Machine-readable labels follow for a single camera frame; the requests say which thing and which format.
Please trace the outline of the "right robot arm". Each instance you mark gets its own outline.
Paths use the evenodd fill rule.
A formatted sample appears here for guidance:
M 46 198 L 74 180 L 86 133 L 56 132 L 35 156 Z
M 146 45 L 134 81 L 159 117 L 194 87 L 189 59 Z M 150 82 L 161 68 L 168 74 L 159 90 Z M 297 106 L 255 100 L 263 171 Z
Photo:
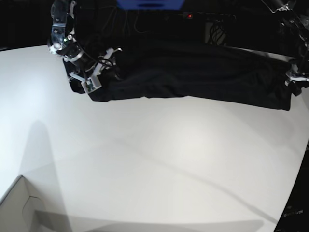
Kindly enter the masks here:
M 51 6 L 51 37 L 48 49 L 61 57 L 71 88 L 90 94 L 103 86 L 104 79 L 120 80 L 115 54 L 121 48 L 108 48 L 94 56 L 78 42 L 75 32 L 78 3 L 76 0 L 56 0 Z

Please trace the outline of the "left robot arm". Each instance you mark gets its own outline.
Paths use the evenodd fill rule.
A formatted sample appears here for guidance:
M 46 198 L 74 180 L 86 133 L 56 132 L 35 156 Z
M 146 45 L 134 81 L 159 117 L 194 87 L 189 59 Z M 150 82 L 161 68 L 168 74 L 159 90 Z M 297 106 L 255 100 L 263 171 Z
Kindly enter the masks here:
M 296 10 L 296 0 L 263 0 L 262 3 L 280 19 L 285 30 L 295 36 L 297 56 L 290 59 L 285 85 L 295 96 L 309 87 L 309 17 Z

